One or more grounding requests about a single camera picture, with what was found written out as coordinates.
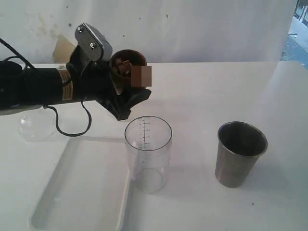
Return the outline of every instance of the metal cup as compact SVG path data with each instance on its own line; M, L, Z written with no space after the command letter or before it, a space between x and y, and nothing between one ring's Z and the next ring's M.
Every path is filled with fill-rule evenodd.
M234 121L219 128L218 140L215 176L224 186L237 188L267 150L267 139L256 127Z

